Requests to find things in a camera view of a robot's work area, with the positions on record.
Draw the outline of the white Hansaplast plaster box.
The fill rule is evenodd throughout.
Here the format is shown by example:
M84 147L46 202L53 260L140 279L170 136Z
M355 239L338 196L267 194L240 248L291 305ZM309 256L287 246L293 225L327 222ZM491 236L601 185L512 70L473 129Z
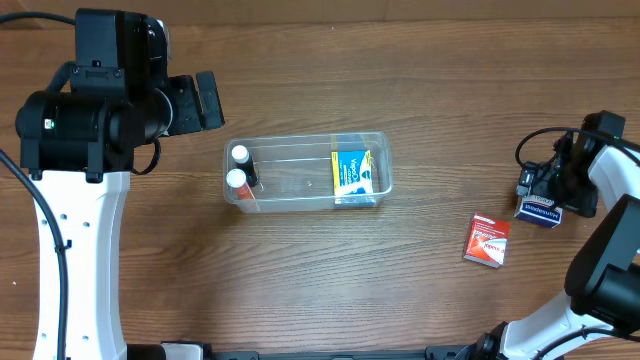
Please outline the white Hansaplast plaster box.
M531 224L554 228L562 222L562 209L554 207L552 200L528 195L518 199L514 217Z

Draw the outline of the black tube white cap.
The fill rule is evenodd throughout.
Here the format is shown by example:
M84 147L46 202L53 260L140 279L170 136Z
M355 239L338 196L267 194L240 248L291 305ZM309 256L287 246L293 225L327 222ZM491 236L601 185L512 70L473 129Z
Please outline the black tube white cap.
M250 187L256 186L259 182L259 176L249 150L244 145L236 145L231 150L231 156L236 167L247 176L248 185Z

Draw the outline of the orange tube white cap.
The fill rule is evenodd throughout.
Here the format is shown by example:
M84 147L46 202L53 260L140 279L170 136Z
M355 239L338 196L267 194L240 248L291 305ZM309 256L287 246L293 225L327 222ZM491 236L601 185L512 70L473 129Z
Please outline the orange tube white cap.
M232 169L226 175L226 182L240 200L254 200L255 196L248 184L248 178L241 169Z

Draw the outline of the clear plastic container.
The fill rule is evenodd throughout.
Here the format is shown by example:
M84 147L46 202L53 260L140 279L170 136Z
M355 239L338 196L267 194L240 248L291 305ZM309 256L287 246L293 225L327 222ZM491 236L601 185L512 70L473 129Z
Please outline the clear plastic container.
M244 145L259 176L254 200L240 200L223 184L225 200L245 213L316 211L339 208L334 203L331 153L370 150L373 157L372 197L378 205L393 190L391 146L382 132L236 138L226 145L223 173L236 167L231 150Z

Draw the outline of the blue Vicks VapoDrops box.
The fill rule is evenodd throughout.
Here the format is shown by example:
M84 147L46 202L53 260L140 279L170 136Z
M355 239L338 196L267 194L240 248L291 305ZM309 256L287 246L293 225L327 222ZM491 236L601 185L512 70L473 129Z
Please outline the blue Vicks VapoDrops box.
M331 169L337 207L373 207L373 157L370 150L333 151Z

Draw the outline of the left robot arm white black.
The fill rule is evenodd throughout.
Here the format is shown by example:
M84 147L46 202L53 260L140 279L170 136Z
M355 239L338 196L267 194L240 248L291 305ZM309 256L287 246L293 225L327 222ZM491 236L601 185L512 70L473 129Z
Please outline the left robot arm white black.
M214 75L170 76L167 26L80 9L75 58L19 109L20 160L39 232L38 359L162 359L128 345L119 311L120 232L138 147L220 128Z

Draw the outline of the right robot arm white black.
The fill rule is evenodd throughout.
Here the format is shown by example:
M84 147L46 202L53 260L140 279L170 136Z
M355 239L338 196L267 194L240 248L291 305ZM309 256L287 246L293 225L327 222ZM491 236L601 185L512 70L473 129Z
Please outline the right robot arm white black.
M473 344L430 348L428 359L561 359L591 341L638 341L639 147L625 120L607 111L558 128L553 156L520 161L517 218L556 225L563 211L607 214L572 260L563 291L529 316L503 322Z

